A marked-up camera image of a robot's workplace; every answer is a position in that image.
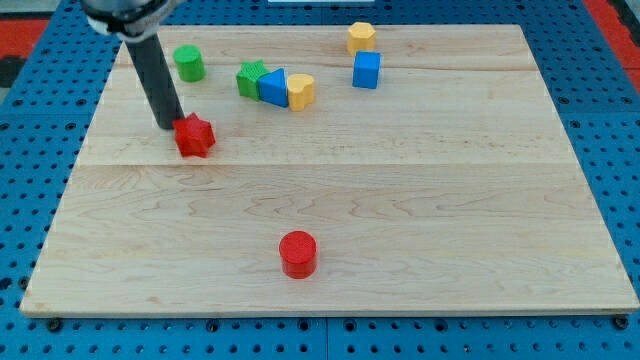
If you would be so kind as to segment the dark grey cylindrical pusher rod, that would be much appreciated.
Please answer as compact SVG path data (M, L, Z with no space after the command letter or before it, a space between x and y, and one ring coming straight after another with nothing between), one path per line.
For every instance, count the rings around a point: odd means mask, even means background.
M126 47L158 127L172 130L184 112L158 35Z

